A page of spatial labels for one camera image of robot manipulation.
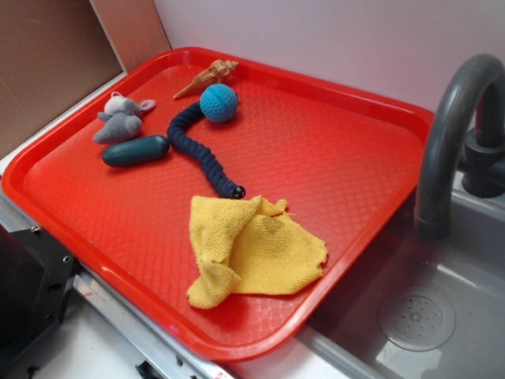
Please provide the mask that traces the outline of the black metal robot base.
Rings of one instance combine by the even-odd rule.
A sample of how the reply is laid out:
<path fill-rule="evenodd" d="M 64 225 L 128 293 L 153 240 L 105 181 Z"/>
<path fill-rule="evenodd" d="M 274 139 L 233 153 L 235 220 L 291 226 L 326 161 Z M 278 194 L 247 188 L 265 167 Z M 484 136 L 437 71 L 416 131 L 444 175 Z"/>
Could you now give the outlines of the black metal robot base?
<path fill-rule="evenodd" d="M 75 268 L 48 232 L 1 228 L 1 371 L 62 323 Z"/>

